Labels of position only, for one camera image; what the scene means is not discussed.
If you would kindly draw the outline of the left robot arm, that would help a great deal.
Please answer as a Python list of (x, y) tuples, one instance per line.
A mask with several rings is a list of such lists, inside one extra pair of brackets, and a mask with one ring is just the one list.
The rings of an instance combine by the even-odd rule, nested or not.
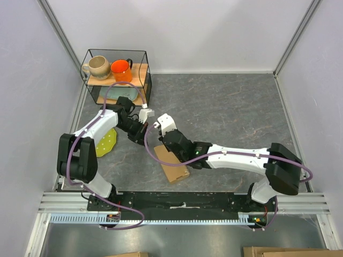
[(147, 119), (154, 111), (143, 104), (135, 119), (134, 109), (131, 100), (120, 97), (116, 104), (104, 104), (83, 128), (73, 134), (64, 133), (59, 139), (57, 173), (100, 196), (99, 205), (105, 210), (116, 208), (118, 198), (115, 186), (98, 173), (96, 146), (115, 127), (126, 132), (132, 142), (143, 145)]

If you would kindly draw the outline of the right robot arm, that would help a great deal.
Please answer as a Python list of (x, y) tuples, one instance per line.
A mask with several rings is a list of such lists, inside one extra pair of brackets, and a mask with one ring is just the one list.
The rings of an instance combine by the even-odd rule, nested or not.
[(299, 193), (302, 161), (280, 143), (260, 149), (227, 148), (210, 142), (192, 142), (179, 130), (160, 135), (159, 140), (181, 163), (194, 169), (229, 168), (263, 175), (262, 180), (250, 186), (245, 197), (250, 210), (259, 210), (277, 194)]

